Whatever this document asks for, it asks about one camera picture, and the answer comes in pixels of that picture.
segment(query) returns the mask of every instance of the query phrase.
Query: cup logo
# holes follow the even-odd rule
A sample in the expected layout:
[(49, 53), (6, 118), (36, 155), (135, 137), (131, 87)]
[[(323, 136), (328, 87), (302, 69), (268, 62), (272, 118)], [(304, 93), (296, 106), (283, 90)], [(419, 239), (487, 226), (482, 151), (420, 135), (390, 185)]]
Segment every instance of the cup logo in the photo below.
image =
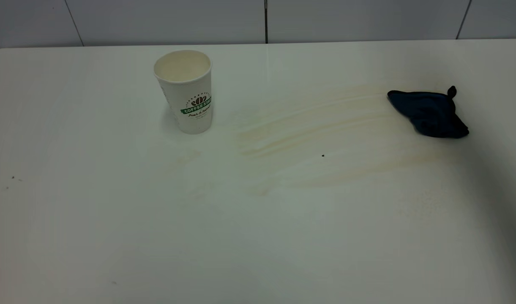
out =
[(182, 109), (181, 113), (188, 114), (189, 117), (201, 117), (209, 109), (211, 104), (211, 94), (208, 92), (200, 93), (193, 96), (186, 102), (186, 109)]

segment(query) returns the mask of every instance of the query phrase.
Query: dark blue cloth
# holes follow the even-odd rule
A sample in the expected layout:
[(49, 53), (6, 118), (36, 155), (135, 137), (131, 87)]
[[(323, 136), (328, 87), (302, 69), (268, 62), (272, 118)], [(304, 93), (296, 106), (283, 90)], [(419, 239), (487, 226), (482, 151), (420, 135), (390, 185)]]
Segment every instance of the dark blue cloth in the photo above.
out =
[(453, 98), (457, 89), (448, 94), (429, 92), (388, 92), (391, 104), (408, 117), (416, 130), (426, 136), (461, 138), (468, 135), (468, 127), (455, 114)]

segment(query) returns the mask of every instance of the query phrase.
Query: paper cup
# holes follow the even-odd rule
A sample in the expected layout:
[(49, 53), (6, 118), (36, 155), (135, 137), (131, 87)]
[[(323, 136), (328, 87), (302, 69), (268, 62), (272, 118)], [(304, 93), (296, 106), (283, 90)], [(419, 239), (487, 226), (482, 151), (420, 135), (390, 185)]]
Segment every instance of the paper cup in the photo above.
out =
[(155, 76), (181, 131), (198, 134), (211, 127), (211, 60), (206, 54), (165, 54), (155, 63)]

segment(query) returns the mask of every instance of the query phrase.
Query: green label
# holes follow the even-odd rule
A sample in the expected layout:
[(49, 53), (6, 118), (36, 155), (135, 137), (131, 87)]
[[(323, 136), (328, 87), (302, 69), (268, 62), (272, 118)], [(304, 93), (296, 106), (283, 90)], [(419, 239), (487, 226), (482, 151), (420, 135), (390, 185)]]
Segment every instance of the green label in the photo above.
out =
[(211, 103), (211, 98), (209, 98), (208, 100), (204, 101), (201, 104), (198, 104), (197, 106), (193, 106), (192, 108), (182, 109), (181, 113), (183, 113), (183, 114), (192, 113), (194, 111), (200, 110), (201, 108), (203, 108), (204, 106), (207, 106), (210, 103)]

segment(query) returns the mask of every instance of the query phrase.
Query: table surface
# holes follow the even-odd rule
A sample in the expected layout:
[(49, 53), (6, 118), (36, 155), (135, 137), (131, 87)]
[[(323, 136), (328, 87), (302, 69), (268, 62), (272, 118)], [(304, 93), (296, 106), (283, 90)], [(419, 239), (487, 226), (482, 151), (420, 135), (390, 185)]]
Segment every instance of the table surface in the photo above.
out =
[[(213, 62), (178, 131), (152, 67)], [(389, 90), (470, 128), (418, 135)], [(516, 303), (516, 40), (0, 50), (0, 304)]]

